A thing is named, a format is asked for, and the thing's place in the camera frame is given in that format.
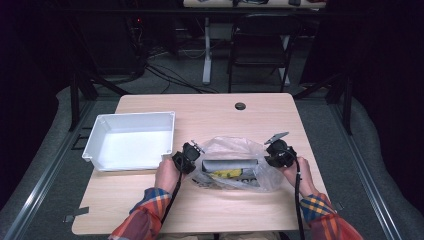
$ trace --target black chair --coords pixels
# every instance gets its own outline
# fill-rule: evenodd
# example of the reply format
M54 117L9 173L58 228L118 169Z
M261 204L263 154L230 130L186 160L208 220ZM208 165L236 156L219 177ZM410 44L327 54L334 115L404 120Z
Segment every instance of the black chair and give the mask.
M269 67L273 72L285 68L280 88L283 92L293 43L301 29L300 20L290 15L248 14L238 18L231 33L228 92L233 84L233 66ZM286 47L283 36L289 37Z

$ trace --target hand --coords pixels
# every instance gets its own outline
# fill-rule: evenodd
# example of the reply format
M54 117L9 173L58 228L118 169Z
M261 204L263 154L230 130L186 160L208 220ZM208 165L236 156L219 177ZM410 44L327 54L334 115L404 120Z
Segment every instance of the hand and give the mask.
M315 188L314 182L312 181L311 169L309 167L308 160L303 157L298 157L297 161L300 166L301 179L299 185L299 192L302 197L309 196L311 194L318 194L318 190ZM279 169L284 176L287 178L289 183L294 187L296 184L297 166L293 163L290 167L282 167Z
M160 162L159 167L156 170L155 187L161 188L172 194L175 186L177 185L179 176L180 172L175 167L174 162L171 159L164 159Z

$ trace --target plaid shirt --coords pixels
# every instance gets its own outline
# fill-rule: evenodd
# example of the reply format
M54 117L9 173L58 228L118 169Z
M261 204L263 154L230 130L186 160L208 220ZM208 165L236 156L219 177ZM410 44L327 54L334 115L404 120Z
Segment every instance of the plaid shirt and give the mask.
M130 215L109 236L109 240L155 239L162 227L161 219L172 195L159 188L149 188ZM356 240L361 235L331 207L325 194L309 195L300 201L305 221L314 240Z

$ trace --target person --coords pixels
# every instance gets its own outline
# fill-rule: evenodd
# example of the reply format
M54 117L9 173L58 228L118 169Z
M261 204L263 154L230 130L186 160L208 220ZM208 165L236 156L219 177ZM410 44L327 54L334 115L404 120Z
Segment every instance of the person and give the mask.
M302 178L299 185L303 197L300 206L311 228L312 239L363 239L355 228L336 213L327 196L315 188L308 160L302 157L297 159ZM295 186L296 164L279 170ZM109 240L156 239L179 174L171 159L163 160L157 169L154 187L145 190L144 198L131 209L130 215L112 232Z

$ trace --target person's left hand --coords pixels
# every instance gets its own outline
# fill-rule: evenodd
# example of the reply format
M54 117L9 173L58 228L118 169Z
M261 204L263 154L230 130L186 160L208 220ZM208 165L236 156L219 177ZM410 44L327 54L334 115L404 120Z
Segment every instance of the person's left hand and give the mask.
M175 167L174 162L171 159L164 159L159 164L159 167L156 171L155 187L161 188L172 194L174 192L175 186L177 185L179 176L180 172Z

